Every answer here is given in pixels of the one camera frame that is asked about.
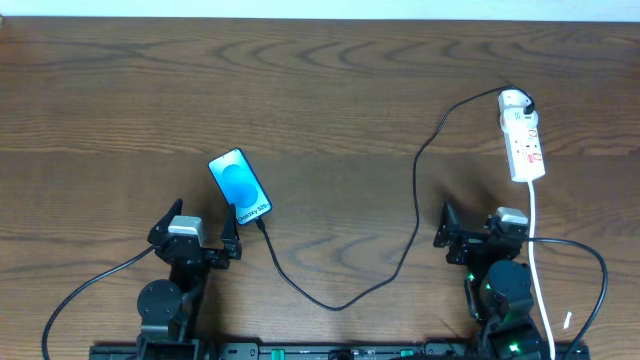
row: black cable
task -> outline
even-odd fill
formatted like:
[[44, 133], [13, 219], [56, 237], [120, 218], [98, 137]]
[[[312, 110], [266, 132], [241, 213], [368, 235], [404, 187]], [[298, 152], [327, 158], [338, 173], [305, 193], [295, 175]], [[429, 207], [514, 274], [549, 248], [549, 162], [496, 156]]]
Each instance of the black cable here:
[[111, 270], [108, 270], [106, 272], [103, 272], [102, 274], [94, 277], [93, 279], [87, 281], [86, 283], [80, 285], [79, 288], [75, 289], [71, 294], [69, 294], [69, 296], [67, 296], [66, 299], [64, 299], [64, 301], [62, 303], [60, 303], [60, 305], [58, 305], [58, 308], [53, 312], [53, 314], [51, 314], [51, 317], [49, 318], [49, 321], [47, 321], [47, 325], [44, 327], [44, 331], [42, 332], [42, 357], [44, 358], [44, 360], [50, 360], [49, 357], [49, 347], [47, 346], [47, 340], [49, 338], [49, 332], [51, 331], [51, 327], [53, 326], [53, 322], [56, 320], [56, 318], [58, 317], [58, 315], [60, 314], [60, 312], [62, 311], [62, 309], [64, 309], [65, 306], [67, 306], [67, 304], [69, 304], [69, 302], [71, 300], [73, 300], [73, 298], [75, 298], [76, 296], [78, 296], [78, 294], [80, 294], [82, 292], [82, 290], [88, 288], [90, 285], [102, 280], [103, 278], [114, 274], [126, 267], [128, 267], [129, 265], [135, 263], [136, 261], [142, 259], [143, 257], [145, 257], [145, 255], [147, 255], [148, 253], [151, 252], [151, 250], [153, 250], [154, 247], [150, 246], [148, 249], [146, 249], [145, 251], [141, 252], [140, 254], [136, 255], [134, 258], [132, 258], [131, 260], [118, 265], [116, 267], [114, 267]]
[[571, 246], [579, 247], [580, 249], [583, 249], [591, 253], [591, 255], [595, 256], [595, 258], [598, 259], [598, 262], [600, 263], [600, 268], [602, 269], [602, 288], [600, 290], [600, 296], [598, 296], [598, 301], [596, 302], [596, 306], [594, 306], [593, 311], [591, 311], [591, 315], [589, 315], [587, 322], [584, 324], [584, 326], [582, 327], [578, 335], [576, 335], [575, 339], [573, 339], [573, 341], [569, 345], [569, 348], [567, 349], [567, 352], [562, 357], [563, 360], [566, 360], [569, 354], [571, 354], [576, 349], [576, 347], [582, 340], [582, 337], [587, 332], [587, 330], [589, 330], [589, 327], [591, 326], [593, 321], [596, 319], [596, 316], [600, 312], [600, 308], [602, 307], [602, 302], [604, 301], [604, 297], [607, 294], [607, 286], [609, 285], [609, 271], [607, 270], [607, 264], [605, 263], [602, 255], [600, 255], [597, 251], [579, 242], [575, 242], [571, 240], [563, 240], [563, 239], [551, 239], [551, 238], [532, 238], [532, 239], [529, 239], [529, 241], [549, 243], [549, 244], [571, 245]]
[[533, 112], [533, 110], [535, 110], [535, 103], [533, 102], [533, 98], [531, 96], [529, 96], [529, 94], [527, 94], [524, 90], [518, 88], [517, 86], [514, 85], [506, 85], [506, 86], [501, 86], [495, 89], [491, 89], [491, 90], [487, 90], [483, 93], [474, 95], [468, 99], [462, 100], [461, 102], [453, 105], [451, 108], [449, 108], [449, 110], [447, 110], [447, 112], [444, 114], [444, 116], [442, 117], [442, 120], [440, 120], [440, 124], [438, 125], [438, 127], [436, 128], [436, 131], [433, 133], [433, 135], [431, 135], [431, 137], [429, 137], [427, 139], [427, 141], [425, 141], [424, 144], [422, 144], [422, 146], [420, 147], [420, 150], [418, 150], [418, 152], [416, 153], [416, 156], [413, 159], [413, 172], [412, 172], [412, 186], [413, 186], [413, 206], [415, 207], [415, 211], [416, 211], [416, 226], [413, 229], [413, 233], [411, 234], [411, 237], [409, 238], [409, 242], [407, 243], [406, 248], [404, 249], [404, 252], [402, 253], [402, 257], [400, 258], [400, 261], [398, 262], [398, 267], [396, 268], [396, 271], [393, 273], [393, 275], [391, 275], [390, 278], [388, 278], [387, 280], [384, 280], [382, 282], [380, 282], [377, 285], [374, 285], [372, 287], [370, 287], [369, 289], [363, 291], [362, 293], [360, 293], [360, 295], [356, 296], [355, 298], [353, 298], [351, 301], [349, 301], [348, 303], [342, 305], [342, 306], [329, 306], [326, 304], [321, 303], [320, 301], [316, 300], [315, 298], [313, 298], [313, 296], [307, 294], [304, 290], [302, 290], [300, 287], [298, 287], [298, 285], [296, 285], [293, 281], [291, 281], [291, 279], [289, 279], [289, 277], [284, 273], [284, 271], [282, 271], [282, 268], [280, 267], [280, 263], [278, 263], [278, 259], [276, 257], [276, 253], [273, 250], [273, 246], [271, 245], [271, 241], [269, 240], [269, 235], [267, 235], [267, 229], [264, 225], [264, 222], [262, 221], [262, 219], [258, 219], [256, 220], [256, 224], [258, 225], [258, 228], [260, 229], [260, 231], [262, 231], [262, 233], [264, 234], [264, 238], [267, 241], [267, 246], [269, 247], [269, 252], [271, 253], [271, 258], [273, 259], [273, 265], [275, 265], [276, 270], [278, 270], [278, 273], [280, 274], [280, 276], [282, 276], [282, 278], [289, 284], [291, 285], [291, 287], [293, 287], [294, 289], [296, 289], [300, 294], [302, 294], [302, 296], [306, 297], [309, 301], [311, 301], [312, 303], [320, 306], [323, 309], [329, 310], [329, 311], [342, 311], [346, 308], [348, 308], [349, 306], [355, 304], [358, 300], [362, 299], [363, 297], [365, 297], [366, 295], [368, 295], [369, 293], [387, 285], [388, 283], [392, 282], [393, 280], [395, 280], [395, 278], [398, 276], [398, 274], [400, 273], [400, 269], [402, 268], [402, 265], [404, 264], [404, 260], [407, 257], [407, 254], [409, 253], [409, 249], [411, 249], [411, 245], [413, 245], [413, 240], [415, 240], [416, 238], [416, 234], [418, 233], [418, 228], [420, 227], [420, 210], [418, 208], [418, 196], [417, 196], [417, 185], [416, 185], [416, 169], [417, 169], [417, 165], [418, 165], [418, 158], [420, 157], [420, 155], [422, 154], [422, 152], [424, 151], [424, 149], [429, 146], [429, 144], [431, 144], [431, 142], [436, 138], [436, 136], [438, 136], [438, 134], [440, 133], [440, 130], [442, 130], [442, 127], [444, 126], [444, 122], [447, 120], [447, 117], [449, 117], [449, 114], [455, 110], [456, 108], [458, 108], [461, 105], [464, 105], [470, 101], [473, 101], [479, 97], [483, 97], [485, 95], [489, 95], [495, 92], [499, 92], [499, 91], [505, 91], [505, 90], [519, 90], [521, 91], [523, 94], [526, 94], [526, 96], [529, 98], [529, 100], [531, 101], [531, 104], [529, 104], [527, 106], [527, 108], [525, 109], [525, 113], [526, 114], [530, 114], [531, 112]]

